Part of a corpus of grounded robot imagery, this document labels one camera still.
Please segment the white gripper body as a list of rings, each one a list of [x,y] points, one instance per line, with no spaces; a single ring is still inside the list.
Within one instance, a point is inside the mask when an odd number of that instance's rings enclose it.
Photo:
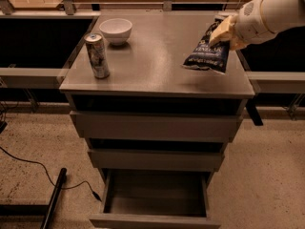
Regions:
[[[261,44],[276,37],[263,18],[262,3],[264,0],[252,0],[239,10],[234,25],[235,34],[247,44]]]

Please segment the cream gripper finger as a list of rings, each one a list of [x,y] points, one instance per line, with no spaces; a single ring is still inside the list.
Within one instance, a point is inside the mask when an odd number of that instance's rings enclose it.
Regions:
[[[236,15],[226,17],[210,35],[209,46],[213,47],[220,42],[229,42],[231,48],[236,47],[236,36],[234,25],[236,23]]]
[[[241,38],[238,36],[233,36],[230,39],[230,50],[231,51],[236,51],[236,50],[242,50],[245,49],[248,46],[248,43],[243,41]]]

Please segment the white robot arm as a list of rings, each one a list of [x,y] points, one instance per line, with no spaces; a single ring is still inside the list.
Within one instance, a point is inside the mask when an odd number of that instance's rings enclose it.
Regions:
[[[305,0],[252,0],[219,24],[210,36],[209,46],[230,42],[231,50],[244,49],[304,26]]]

